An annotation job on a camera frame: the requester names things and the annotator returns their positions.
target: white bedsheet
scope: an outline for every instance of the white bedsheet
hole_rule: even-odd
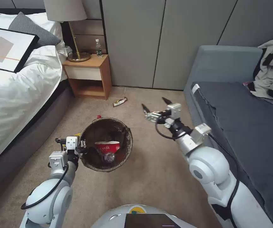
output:
[[[20,72],[0,70],[0,154],[57,88],[66,55],[62,45],[43,46],[33,50]]]

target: bed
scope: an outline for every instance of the bed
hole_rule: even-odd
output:
[[[44,9],[0,9],[2,19]],[[0,26],[7,22],[1,20]],[[66,23],[52,28],[61,42],[34,49],[18,73],[0,70],[0,182],[19,169],[55,129],[72,98],[62,62],[73,46]]]

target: picture frame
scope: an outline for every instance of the picture frame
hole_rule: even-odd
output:
[[[0,70],[19,72],[38,40],[35,34],[0,28]]]

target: sofa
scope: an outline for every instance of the sofa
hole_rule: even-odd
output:
[[[243,82],[253,81],[262,50],[256,47],[201,46],[184,95],[194,126],[206,123],[238,161],[239,179],[273,222],[273,104],[253,96]],[[235,162],[220,150],[237,177]]]

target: floor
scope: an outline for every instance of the floor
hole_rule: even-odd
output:
[[[128,101],[113,108],[112,102],[124,96]],[[143,117],[141,103],[152,111],[165,109],[162,96],[181,103],[182,122],[192,126],[181,91],[113,87],[107,101],[74,99],[51,136],[4,190],[0,197],[0,228],[20,226],[24,215],[21,204],[49,176],[48,157],[59,150],[54,138],[81,132],[97,115],[115,117],[129,126],[133,150],[127,162],[110,173],[95,172],[80,162],[63,227],[91,227],[105,211],[132,203],[161,208],[199,228],[220,227],[205,191],[190,174],[176,143],[158,135],[154,124]]]

